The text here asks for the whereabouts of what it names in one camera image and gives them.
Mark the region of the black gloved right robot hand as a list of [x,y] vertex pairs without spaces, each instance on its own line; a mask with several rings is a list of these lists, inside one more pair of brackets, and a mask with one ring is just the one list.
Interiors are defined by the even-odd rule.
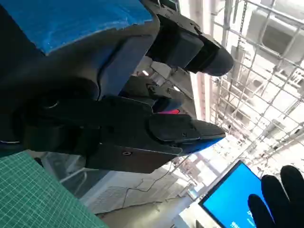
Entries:
[[261,179],[264,200],[248,197],[248,206],[258,228],[302,228],[304,226],[304,178],[290,165],[280,171],[281,180],[265,175]]

